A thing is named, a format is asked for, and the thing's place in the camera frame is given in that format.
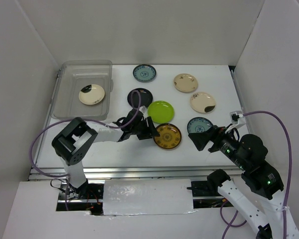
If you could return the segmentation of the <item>yellow patterned plate brown rim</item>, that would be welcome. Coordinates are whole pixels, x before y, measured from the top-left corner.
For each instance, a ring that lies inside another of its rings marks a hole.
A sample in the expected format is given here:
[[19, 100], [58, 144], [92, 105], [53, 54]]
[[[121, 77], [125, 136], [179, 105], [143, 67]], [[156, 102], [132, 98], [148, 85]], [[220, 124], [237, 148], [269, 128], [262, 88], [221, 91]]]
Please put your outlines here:
[[163, 123], [156, 128], [159, 136], [153, 138], [155, 144], [165, 150], [172, 150], [177, 148], [182, 141], [182, 134], [180, 129], [170, 123]]

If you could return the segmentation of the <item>lime green plate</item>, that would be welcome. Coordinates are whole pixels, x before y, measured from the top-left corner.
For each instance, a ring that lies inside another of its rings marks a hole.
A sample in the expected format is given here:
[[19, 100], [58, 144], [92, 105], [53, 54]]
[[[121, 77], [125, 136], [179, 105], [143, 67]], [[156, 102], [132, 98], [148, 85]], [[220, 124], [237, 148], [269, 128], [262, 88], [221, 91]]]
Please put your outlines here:
[[174, 118], [174, 108], [166, 101], [155, 101], [148, 107], [148, 116], [155, 123], [167, 123]]

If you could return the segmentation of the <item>cream plate with black patch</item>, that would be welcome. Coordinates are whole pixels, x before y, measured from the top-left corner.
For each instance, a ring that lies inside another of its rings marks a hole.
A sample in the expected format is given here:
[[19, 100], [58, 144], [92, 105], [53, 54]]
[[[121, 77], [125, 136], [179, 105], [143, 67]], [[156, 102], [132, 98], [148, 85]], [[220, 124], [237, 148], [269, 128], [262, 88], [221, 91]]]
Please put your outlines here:
[[97, 84], [90, 84], [83, 87], [79, 92], [79, 100], [85, 105], [100, 103], [105, 97], [105, 90]]

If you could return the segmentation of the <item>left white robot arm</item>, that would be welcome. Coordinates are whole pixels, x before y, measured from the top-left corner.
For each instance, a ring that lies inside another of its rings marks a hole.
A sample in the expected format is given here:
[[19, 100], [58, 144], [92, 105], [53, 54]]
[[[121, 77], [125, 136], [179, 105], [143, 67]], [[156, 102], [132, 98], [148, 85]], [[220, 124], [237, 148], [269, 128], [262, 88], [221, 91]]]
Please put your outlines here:
[[88, 194], [89, 183], [84, 174], [82, 160], [92, 144], [97, 142], [122, 142], [136, 135], [138, 140], [160, 136], [151, 117], [131, 110], [126, 117], [95, 128], [80, 117], [73, 119], [52, 141], [52, 147], [62, 159], [68, 175], [70, 192], [78, 199]]

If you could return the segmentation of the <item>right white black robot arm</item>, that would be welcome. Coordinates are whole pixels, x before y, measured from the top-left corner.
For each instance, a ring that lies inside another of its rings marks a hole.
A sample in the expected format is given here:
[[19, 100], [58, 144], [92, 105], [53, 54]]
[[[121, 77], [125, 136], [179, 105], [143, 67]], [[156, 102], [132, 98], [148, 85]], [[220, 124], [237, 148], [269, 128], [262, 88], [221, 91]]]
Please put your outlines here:
[[259, 196], [262, 210], [239, 191], [222, 169], [207, 176], [207, 190], [227, 199], [250, 225], [256, 238], [299, 239], [299, 230], [284, 205], [287, 190], [278, 171], [265, 160], [268, 150], [258, 136], [246, 134], [236, 140], [226, 128], [214, 126], [205, 132], [190, 133], [189, 138], [199, 151], [212, 142], [210, 153], [222, 152], [242, 170], [241, 178], [251, 192]]

